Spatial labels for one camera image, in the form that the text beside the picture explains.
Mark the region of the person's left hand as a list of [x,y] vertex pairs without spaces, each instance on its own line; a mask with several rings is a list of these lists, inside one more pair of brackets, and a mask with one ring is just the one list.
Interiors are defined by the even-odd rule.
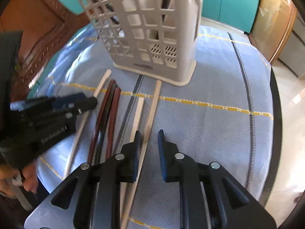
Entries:
[[36,161],[30,163],[21,171],[12,168],[8,164],[1,164],[1,195],[15,198],[15,194],[10,188],[8,181],[12,181],[13,184],[22,185],[26,191],[36,194],[38,188]]

